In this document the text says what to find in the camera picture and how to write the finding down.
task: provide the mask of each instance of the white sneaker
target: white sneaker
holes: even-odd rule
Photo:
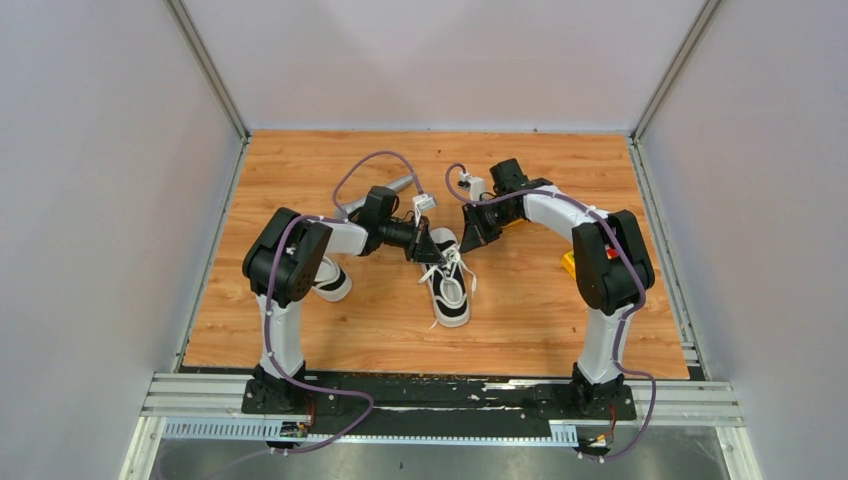
[[[312,291],[328,302],[338,302],[343,299],[353,287],[350,275],[342,270],[338,263],[327,257],[321,259],[318,274]]]
[[[436,322],[446,327],[460,327],[471,318],[471,304],[465,290],[463,270],[471,274],[471,294],[477,290],[477,275],[474,275],[459,254],[456,235],[447,228],[437,228],[430,232],[436,246],[447,259],[445,265],[421,265],[424,270],[418,283],[427,282],[430,296],[433,297],[433,311]]]

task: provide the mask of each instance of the shoe sole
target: shoe sole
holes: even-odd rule
[[[339,288],[335,290],[321,290],[320,288],[312,287],[312,291],[328,302],[338,302],[350,293],[351,288],[353,288],[353,280],[351,280],[350,275],[345,272],[345,280]]]
[[[430,299],[433,301],[433,312],[438,312],[439,305],[436,303],[436,297],[433,296],[433,286],[427,285],[427,288],[430,289]],[[468,307],[465,309],[465,313],[462,314],[461,317],[448,318],[436,313],[436,321],[439,322],[439,325],[448,328],[457,328],[465,325],[471,318],[471,304],[468,303],[468,300],[466,300],[466,303],[468,304]]]

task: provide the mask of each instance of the shoelace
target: shoelace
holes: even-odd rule
[[[323,287],[324,285],[329,285],[329,284],[333,283],[334,281],[336,281],[337,278],[339,278],[339,265],[337,263],[333,262],[332,260],[330,260],[327,257],[322,258],[321,263],[323,263],[325,265],[329,265],[333,269],[333,274],[330,275],[329,277],[327,277],[326,280],[321,280],[320,282],[316,280],[315,281],[316,287]]]
[[[456,268],[459,267],[462,270],[465,270],[466,272],[471,274],[471,296],[473,297],[474,292],[477,291],[477,275],[473,271],[471,271],[470,268],[468,268],[468,265],[466,265],[464,261],[462,261],[462,255],[459,253],[459,247],[457,247],[456,244],[451,245],[450,247],[442,251],[442,255],[444,255],[445,260],[447,260],[447,263],[445,263],[444,265],[433,265],[432,267],[430,267],[427,272],[425,272],[424,275],[418,279],[418,283],[426,282],[437,271],[441,270],[442,282],[451,283],[455,285],[458,289],[462,290],[462,286],[459,284],[459,281],[453,278],[453,274],[454,272],[456,272]],[[447,303],[454,305],[457,305],[458,303],[462,302],[461,299],[459,302],[455,302],[448,298],[445,298],[444,300]]]

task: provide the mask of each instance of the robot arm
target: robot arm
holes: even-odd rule
[[[463,206],[465,230],[460,251],[465,253],[491,243],[500,237],[504,226],[518,219],[541,223],[573,245],[577,286],[589,306],[589,321],[583,352],[572,377],[583,384],[582,388],[578,385],[584,397],[582,410],[605,407],[623,382],[613,357],[616,331],[624,311],[639,300],[639,291],[622,259],[609,255],[610,240],[585,207],[554,198],[560,190],[543,178],[529,180],[515,159],[495,165],[490,172],[495,198]],[[461,175],[460,187],[470,190],[474,201],[480,200],[479,196],[473,198],[475,193],[485,190],[482,179],[467,173]],[[549,195],[521,195],[524,190]],[[613,228],[642,284],[650,288],[654,271],[636,217],[627,210],[592,210]],[[629,323],[628,319],[622,339],[627,336]],[[624,343],[620,342],[615,358],[621,358]]]
[[[271,346],[270,351],[275,352],[277,363],[287,375],[296,377],[303,371],[300,342],[302,303],[319,269],[325,266],[322,264],[324,255],[366,256],[386,244],[402,248],[406,259],[412,262],[437,264],[445,261],[430,236],[427,217],[422,216],[416,221],[393,216],[399,202],[397,192],[375,186],[361,206],[345,220],[315,218],[301,221],[303,219],[298,220],[301,217],[299,213],[280,208],[259,235],[245,257],[242,273],[250,279],[251,291],[256,294],[262,312],[263,345]],[[283,232],[292,222],[297,223],[284,240],[283,254],[275,271],[274,291],[268,292],[274,256]],[[271,311],[265,312],[269,294]],[[265,321],[266,315],[270,315],[270,322]],[[282,378],[266,354],[263,354],[254,376],[260,383],[266,379],[274,383]],[[291,386],[284,382],[277,387],[288,392],[287,395],[293,394]],[[284,407],[297,403],[297,398],[288,397],[282,401]]]

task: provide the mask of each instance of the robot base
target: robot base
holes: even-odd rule
[[[306,364],[293,375],[303,381]],[[242,397],[242,413],[274,415],[302,410],[306,390],[296,387],[282,378],[268,374],[261,366],[253,369],[253,378],[248,380]]]
[[[571,383],[536,385],[539,417],[547,419],[611,418],[610,405],[619,420],[635,420],[636,407],[624,375],[603,384],[591,384],[574,364]]]

